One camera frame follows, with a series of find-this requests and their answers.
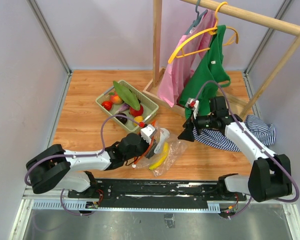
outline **yellow clothes hanger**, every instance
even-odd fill
[[[203,31],[201,31],[201,32],[198,32],[197,34],[195,34],[195,35],[189,37],[189,38],[188,38],[187,40],[185,40],[182,44],[180,44],[180,45],[173,51],[173,53],[171,54],[171,56],[170,56],[170,58],[169,58],[169,60],[168,60],[168,64],[171,64],[172,61],[173,61],[175,58],[177,58],[177,59],[183,58],[183,57],[186,57],[186,56],[189,56],[189,55],[193,55],[193,54],[197,54],[197,53],[201,53],[201,52],[203,52],[203,51],[207,51],[207,50],[210,49],[210,47],[207,47],[207,48],[205,48],[205,49],[201,49],[201,50],[198,50],[198,51],[194,51],[194,52],[190,52],[190,53],[185,53],[183,47],[184,47],[187,43],[189,43],[192,39],[194,39],[194,38],[196,38],[196,37],[198,37],[198,36],[200,36],[200,35],[202,35],[202,34],[204,34],[204,33],[207,33],[207,32],[208,32],[210,35],[215,35],[215,34],[217,34],[217,29],[218,29],[217,25],[218,25],[218,22],[219,22],[218,11],[219,11],[219,9],[221,8],[221,6],[224,5],[224,4],[228,4],[228,3],[227,3],[226,1],[220,3],[219,6],[216,8],[216,10],[215,10],[215,12],[214,12],[214,16],[215,16],[215,19],[216,19],[215,24],[214,24],[214,27],[211,27],[211,28],[205,29],[205,30],[203,30]],[[227,28],[227,29],[233,30],[233,31],[234,31],[234,34],[233,34],[233,35],[229,38],[229,40],[228,40],[225,44],[223,44],[222,46],[228,46],[228,45],[233,44],[234,42],[235,42],[236,44],[238,44],[238,43],[239,43],[239,34],[238,34],[237,30],[234,29],[233,27],[230,27],[230,26],[226,26],[226,28]]]

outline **blue clothes hanger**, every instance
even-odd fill
[[[203,13],[200,14],[200,12],[198,11],[198,6],[199,6],[200,1],[201,0],[197,0],[196,5],[195,5],[196,20],[193,21],[193,23],[191,24],[191,26],[188,28],[188,30],[185,32],[184,35],[188,35],[192,28],[195,28],[196,26],[198,26],[202,17],[208,12],[208,10],[205,10]]]

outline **striped cloth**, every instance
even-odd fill
[[[248,115],[244,121],[249,131],[264,145],[269,146],[276,141],[276,129],[273,124],[266,124],[255,115]],[[218,130],[203,129],[198,135],[193,129],[194,139],[216,149],[240,152],[239,148]]]

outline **clothes hanger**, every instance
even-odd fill
[[[228,3],[227,3],[226,1],[220,3],[219,6],[216,8],[216,10],[215,10],[215,12],[214,12],[214,16],[215,16],[215,19],[216,19],[214,27],[211,27],[211,28],[205,29],[205,30],[203,30],[203,31],[201,31],[201,32],[198,32],[197,34],[195,34],[195,35],[189,37],[189,38],[188,38],[187,40],[185,40],[182,44],[180,44],[180,45],[173,51],[173,53],[171,54],[171,56],[170,56],[170,58],[169,58],[169,60],[168,60],[168,64],[171,64],[172,61],[173,61],[175,58],[177,58],[177,59],[183,58],[183,57],[186,57],[186,56],[189,56],[189,55],[193,55],[193,54],[197,54],[197,53],[201,53],[201,52],[203,52],[203,51],[207,51],[207,50],[210,49],[210,47],[207,47],[207,48],[205,48],[205,49],[201,49],[201,50],[198,50],[198,51],[194,51],[194,52],[190,52],[190,53],[185,53],[183,47],[184,47],[187,43],[189,43],[192,39],[194,39],[194,38],[196,38],[196,37],[198,37],[198,36],[200,36],[200,35],[202,35],[202,34],[204,34],[204,33],[209,33],[210,35],[215,35],[215,34],[217,34],[217,29],[218,29],[217,25],[218,25],[218,22],[219,22],[218,11],[219,11],[219,9],[222,7],[222,5],[224,5],[224,4],[228,4]],[[233,44],[234,42],[235,42],[236,44],[238,44],[238,43],[239,43],[239,34],[238,34],[237,30],[236,30],[235,28],[233,28],[233,27],[230,27],[230,26],[227,26],[226,28],[227,28],[227,29],[230,29],[230,30],[233,30],[233,31],[234,31],[234,34],[233,34],[233,35],[230,37],[230,39],[229,39],[225,44],[223,44],[222,46],[228,46],[228,45]]]
[[[185,32],[184,35],[188,35],[192,28],[195,28],[196,26],[198,26],[202,17],[208,12],[208,10],[205,10],[203,13],[200,14],[200,12],[198,11],[198,6],[199,6],[200,1],[201,0],[197,0],[196,5],[195,5],[196,20],[193,21],[193,23],[191,24],[191,26],[188,28],[188,30]]]

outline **green leaf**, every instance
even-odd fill
[[[116,94],[130,107],[132,107],[134,110],[139,111],[140,110],[140,103],[138,102],[137,96],[132,93],[129,88],[126,86],[123,86],[119,84],[116,81],[113,81],[113,86],[116,91]]]

